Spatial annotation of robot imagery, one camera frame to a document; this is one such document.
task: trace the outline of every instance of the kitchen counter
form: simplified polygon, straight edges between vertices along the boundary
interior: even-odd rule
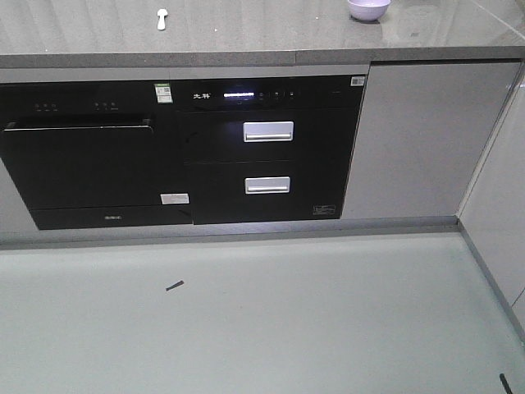
[[[0,20],[0,68],[524,57],[523,5],[514,0],[394,0],[374,23],[352,19],[345,0],[6,0]]]

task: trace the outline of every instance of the gray cabinet door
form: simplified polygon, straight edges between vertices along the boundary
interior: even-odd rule
[[[525,89],[516,95],[459,215],[506,300],[525,287]]]
[[[518,69],[372,66],[343,218],[455,215]]]
[[[513,306],[513,311],[518,321],[522,324],[522,327],[525,327],[525,295],[521,295],[516,304]]]
[[[29,211],[0,160],[0,232],[36,230]]]

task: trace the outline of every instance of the white bowl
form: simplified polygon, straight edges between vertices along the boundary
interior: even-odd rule
[[[347,0],[350,14],[360,21],[371,22],[383,16],[390,0]]]

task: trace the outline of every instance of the gray floor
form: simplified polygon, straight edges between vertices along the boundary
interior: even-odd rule
[[[456,233],[8,250],[0,305],[5,393],[525,392]]]

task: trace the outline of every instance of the countertop edge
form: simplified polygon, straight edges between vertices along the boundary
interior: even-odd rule
[[[54,53],[0,55],[0,68],[235,67],[370,62],[524,59],[525,44],[490,47],[352,48],[210,53]]]

